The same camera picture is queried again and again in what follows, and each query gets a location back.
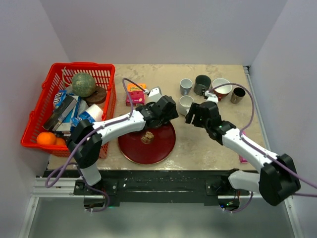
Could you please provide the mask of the white speckled mug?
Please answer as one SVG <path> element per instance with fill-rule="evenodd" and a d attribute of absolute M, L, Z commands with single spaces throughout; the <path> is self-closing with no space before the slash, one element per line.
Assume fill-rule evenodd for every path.
<path fill-rule="evenodd" d="M 191 104 L 194 102 L 194 99 L 191 96 L 185 95 L 179 99 L 179 103 L 177 105 L 178 112 L 186 116 L 189 112 Z"/>

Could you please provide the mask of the red floral mug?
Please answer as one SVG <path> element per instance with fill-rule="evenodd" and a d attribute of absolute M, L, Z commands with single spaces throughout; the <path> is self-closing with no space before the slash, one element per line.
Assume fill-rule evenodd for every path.
<path fill-rule="evenodd" d="M 211 90 L 218 97 L 219 101 L 232 91 L 232 85 L 229 83 L 225 78 L 217 78 L 212 82 Z"/>

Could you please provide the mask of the dark grey mug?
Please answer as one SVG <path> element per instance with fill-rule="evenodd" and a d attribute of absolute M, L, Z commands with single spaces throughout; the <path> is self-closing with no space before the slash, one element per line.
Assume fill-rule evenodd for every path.
<path fill-rule="evenodd" d="M 195 79 L 194 92 L 196 95 L 202 96 L 209 90 L 211 79 L 207 75 L 198 75 Z"/>

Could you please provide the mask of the small grey mug white inside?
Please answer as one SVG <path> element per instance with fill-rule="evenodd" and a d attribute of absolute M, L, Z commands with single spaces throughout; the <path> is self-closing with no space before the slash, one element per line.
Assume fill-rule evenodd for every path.
<path fill-rule="evenodd" d="M 180 93 L 182 96 L 186 96 L 190 93 L 193 86 L 192 80 L 184 78 L 180 81 Z"/>

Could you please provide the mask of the small brown espresso cup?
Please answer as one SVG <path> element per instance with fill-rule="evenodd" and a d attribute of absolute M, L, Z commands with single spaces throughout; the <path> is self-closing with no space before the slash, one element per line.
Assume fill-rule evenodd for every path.
<path fill-rule="evenodd" d="M 238 104 L 245 95 L 246 91 L 243 88 L 236 87 L 231 94 L 230 102 L 233 104 Z"/>

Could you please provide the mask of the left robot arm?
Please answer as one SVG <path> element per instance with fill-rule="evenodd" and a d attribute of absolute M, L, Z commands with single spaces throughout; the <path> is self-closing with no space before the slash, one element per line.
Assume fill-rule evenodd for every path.
<path fill-rule="evenodd" d="M 98 194 L 103 188 L 97 160 L 104 144 L 131 132 L 159 128 L 177 117 L 175 101 L 162 96 L 157 102 L 139 106 L 123 116 L 101 122 L 80 121 L 66 145 L 86 181 L 85 189 Z"/>

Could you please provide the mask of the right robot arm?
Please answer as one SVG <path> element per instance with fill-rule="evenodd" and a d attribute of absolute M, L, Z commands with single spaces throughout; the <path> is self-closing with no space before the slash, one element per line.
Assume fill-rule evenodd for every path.
<path fill-rule="evenodd" d="M 276 206 L 301 188 L 293 159 L 268 151 L 241 134 L 234 124 L 222 120 L 216 103 L 192 103 L 185 122 L 205 129 L 212 140 L 236 152 L 256 169 L 256 173 L 230 170 L 220 183 L 223 193 L 231 195 L 238 189 L 255 192 Z"/>

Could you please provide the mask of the orange pink sponge box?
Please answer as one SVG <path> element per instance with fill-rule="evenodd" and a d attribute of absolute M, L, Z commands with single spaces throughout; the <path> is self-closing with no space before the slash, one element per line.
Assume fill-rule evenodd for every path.
<path fill-rule="evenodd" d="M 131 97 L 132 105 L 134 107 L 142 106 L 145 104 L 145 93 L 136 85 L 129 83 L 126 85 L 127 92 Z"/>

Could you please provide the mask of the dark red round tray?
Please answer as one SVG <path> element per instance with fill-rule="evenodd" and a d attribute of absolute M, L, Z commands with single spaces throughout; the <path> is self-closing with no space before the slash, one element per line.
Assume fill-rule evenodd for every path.
<path fill-rule="evenodd" d="M 159 128 L 131 132 L 118 138 L 122 154 L 140 165 L 157 164 L 168 157 L 176 143 L 176 133 L 171 123 Z"/>

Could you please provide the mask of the pink flat box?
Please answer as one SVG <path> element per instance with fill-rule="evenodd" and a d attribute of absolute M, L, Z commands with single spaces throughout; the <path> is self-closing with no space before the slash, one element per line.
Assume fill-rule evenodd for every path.
<path fill-rule="evenodd" d="M 248 161 L 247 161 L 243 156 L 241 156 L 241 155 L 239 155 L 239 162 L 240 162 L 241 164 L 247 164 L 247 163 L 248 163 Z"/>

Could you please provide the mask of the brown wooden disc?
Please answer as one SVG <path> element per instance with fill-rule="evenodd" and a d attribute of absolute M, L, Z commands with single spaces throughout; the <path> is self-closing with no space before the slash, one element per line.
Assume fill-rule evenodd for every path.
<path fill-rule="evenodd" d="M 103 87 L 97 86 L 94 93 L 85 98 L 85 101 L 88 104 L 100 104 L 106 101 L 106 89 Z"/>

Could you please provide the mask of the white blue paper cup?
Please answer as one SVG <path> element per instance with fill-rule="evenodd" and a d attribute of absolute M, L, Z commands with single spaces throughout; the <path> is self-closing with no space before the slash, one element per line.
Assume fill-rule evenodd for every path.
<path fill-rule="evenodd" d="M 88 107 L 77 117 L 71 119 L 72 125 L 77 126 L 80 121 L 87 119 L 90 123 L 100 122 L 102 120 L 103 110 L 96 104 Z"/>

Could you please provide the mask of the green round melon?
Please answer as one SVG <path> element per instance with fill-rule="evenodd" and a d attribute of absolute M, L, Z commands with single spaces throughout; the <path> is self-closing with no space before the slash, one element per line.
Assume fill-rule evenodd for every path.
<path fill-rule="evenodd" d="M 96 90 L 96 82 L 88 73 L 78 73 L 72 77 L 72 89 L 74 94 L 80 97 L 89 97 Z"/>

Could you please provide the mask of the blue candy bag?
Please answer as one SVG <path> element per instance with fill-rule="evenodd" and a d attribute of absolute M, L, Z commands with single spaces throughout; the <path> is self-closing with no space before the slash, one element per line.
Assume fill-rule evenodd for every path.
<path fill-rule="evenodd" d="M 62 103 L 62 101 L 65 99 L 67 96 L 67 91 L 66 90 L 59 90 L 53 100 L 53 110 L 56 110 Z"/>

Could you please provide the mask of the red plastic basket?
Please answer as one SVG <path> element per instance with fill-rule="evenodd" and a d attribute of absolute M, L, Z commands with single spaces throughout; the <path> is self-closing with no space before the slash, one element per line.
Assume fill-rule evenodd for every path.
<path fill-rule="evenodd" d="M 43 128 L 44 122 L 53 113 L 53 99 L 56 93 L 64 87 L 62 77 L 70 83 L 72 77 L 81 72 L 93 76 L 96 85 L 106 89 L 107 95 L 102 120 L 113 118 L 116 104 L 115 66 L 113 64 L 94 62 L 54 63 L 42 83 L 42 92 L 35 109 L 29 114 L 28 123 L 20 141 L 22 146 L 40 149 L 58 157 L 68 157 L 70 155 L 66 146 L 40 145 L 36 142 L 36 138 L 41 132 L 45 131 Z"/>

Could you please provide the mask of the black carton box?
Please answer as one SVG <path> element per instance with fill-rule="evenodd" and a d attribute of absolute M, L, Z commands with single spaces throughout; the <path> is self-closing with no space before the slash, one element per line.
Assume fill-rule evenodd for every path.
<path fill-rule="evenodd" d="M 76 105 L 77 100 L 73 96 L 66 96 L 59 107 L 54 110 L 50 118 L 44 123 L 43 128 L 45 130 L 56 131 Z"/>

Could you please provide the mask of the black table front rail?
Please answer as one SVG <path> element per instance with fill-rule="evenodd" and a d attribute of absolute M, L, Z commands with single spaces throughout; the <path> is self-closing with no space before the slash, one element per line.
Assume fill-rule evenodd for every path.
<path fill-rule="evenodd" d="M 74 179 L 72 195 L 84 198 L 85 208 L 110 207 L 121 203 L 202 203 L 206 206 L 237 209 L 246 190 L 235 190 L 227 183 L 228 171 L 143 171 L 101 170 L 102 182 L 95 190 L 87 188 L 76 170 L 63 178 Z"/>

